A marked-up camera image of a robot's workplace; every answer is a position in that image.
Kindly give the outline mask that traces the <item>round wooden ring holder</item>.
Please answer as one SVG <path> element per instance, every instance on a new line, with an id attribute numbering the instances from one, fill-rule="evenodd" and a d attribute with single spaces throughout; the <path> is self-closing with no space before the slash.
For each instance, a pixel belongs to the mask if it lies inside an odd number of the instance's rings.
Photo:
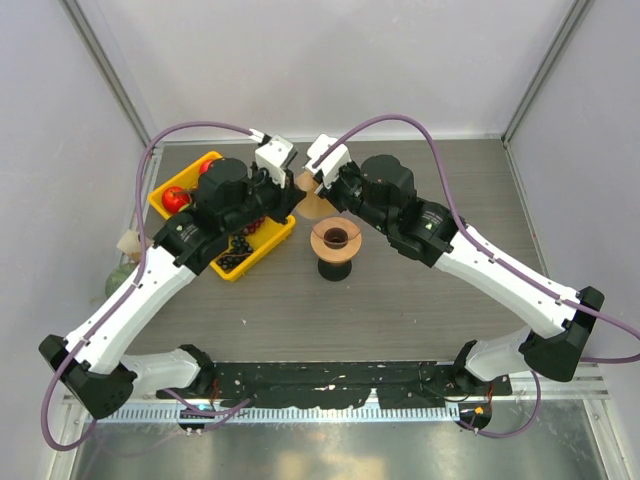
<path id="1" fill-rule="evenodd" d="M 330 263 L 343 263 L 352 260 L 362 246 L 362 234 L 346 247 L 338 250 L 329 249 L 324 245 L 312 245 L 311 248 L 319 259 Z"/>

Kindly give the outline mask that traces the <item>dark red glass carafe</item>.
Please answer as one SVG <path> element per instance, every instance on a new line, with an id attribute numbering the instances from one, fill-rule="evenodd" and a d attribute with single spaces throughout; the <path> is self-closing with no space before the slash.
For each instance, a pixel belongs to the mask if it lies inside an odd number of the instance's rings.
<path id="1" fill-rule="evenodd" d="M 348 260 L 343 263 L 330 263 L 319 259 L 317 269 L 322 278 L 331 282 L 339 282 L 345 280 L 352 271 L 352 261 Z"/>

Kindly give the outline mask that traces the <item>brown paper coffee filter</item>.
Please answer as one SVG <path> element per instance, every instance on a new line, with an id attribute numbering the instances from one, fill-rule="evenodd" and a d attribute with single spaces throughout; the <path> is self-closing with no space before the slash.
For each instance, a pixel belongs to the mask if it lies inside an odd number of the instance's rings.
<path id="1" fill-rule="evenodd" d="M 320 198 L 316 191 L 320 184 L 308 172 L 304 171 L 295 180 L 296 186 L 305 193 L 305 197 L 296 206 L 296 211 L 309 220 L 334 215 L 337 210 L 326 199 Z"/>

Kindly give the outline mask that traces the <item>yellow plastic tray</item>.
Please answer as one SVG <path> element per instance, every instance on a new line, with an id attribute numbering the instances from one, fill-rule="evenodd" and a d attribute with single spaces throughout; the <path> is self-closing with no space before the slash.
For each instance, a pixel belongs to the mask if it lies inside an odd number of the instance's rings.
<path id="1" fill-rule="evenodd" d="M 187 189 L 197 187 L 200 177 L 200 165 L 204 161 L 214 158 L 217 158 L 217 160 L 219 160 L 222 159 L 223 156 L 216 151 L 209 151 L 199 159 L 195 160 L 193 163 L 179 171 L 177 174 L 169 178 L 163 184 L 154 188 L 147 196 L 149 205 L 157 213 L 159 213 L 163 219 L 169 219 L 173 215 L 169 215 L 162 207 L 162 192 L 170 186 L 186 187 Z M 266 255 L 268 255 L 280 243 L 285 241 L 291 235 L 295 226 L 296 217 L 293 214 L 290 214 L 288 216 L 287 221 L 284 224 L 278 223 L 271 218 L 266 217 L 263 225 L 254 234 L 246 236 L 250 245 L 254 249 L 254 253 L 251 254 L 243 263 L 229 272 L 222 270 L 216 264 L 216 260 L 229 249 L 231 240 L 231 238 L 229 238 L 227 249 L 221 255 L 216 257 L 209 264 L 209 266 L 223 280 L 228 282 L 235 282 L 241 276 L 245 275 L 256 263 L 258 263 Z"/>

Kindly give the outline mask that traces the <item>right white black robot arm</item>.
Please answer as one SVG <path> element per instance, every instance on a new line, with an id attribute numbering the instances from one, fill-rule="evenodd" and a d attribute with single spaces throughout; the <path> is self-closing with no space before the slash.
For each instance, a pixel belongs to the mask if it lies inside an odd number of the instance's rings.
<path id="1" fill-rule="evenodd" d="M 465 394 L 511 373 L 532 370 L 573 379 L 604 296 L 593 287 L 563 287 L 497 249 L 452 210 L 420 198 L 414 175 L 391 155 L 356 164 L 348 154 L 308 163 L 317 194 L 386 237 L 399 254 L 473 285 L 525 322 L 511 335 L 467 342 L 452 381 Z"/>

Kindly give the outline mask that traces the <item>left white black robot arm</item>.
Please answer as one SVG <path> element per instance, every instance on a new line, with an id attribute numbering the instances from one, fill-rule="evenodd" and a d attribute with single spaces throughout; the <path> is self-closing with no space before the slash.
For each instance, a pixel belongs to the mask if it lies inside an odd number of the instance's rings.
<path id="1" fill-rule="evenodd" d="M 209 355 L 191 344 L 160 354 L 127 349 L 159 310 L 229 249 L 230 238 L 267 220 L 254 250 L 228 277 L 246 272 L 291 232 L 303 199 L 286 160 L 256 155 L 251 164 L 209 152 L 149 196 L 165 223 L 123 284 L 81 326 L 49 335 L 39 352 L 60 382 L 97 419 L 133 397 L 164 389 L 201 398 L 213 388 Z"/>

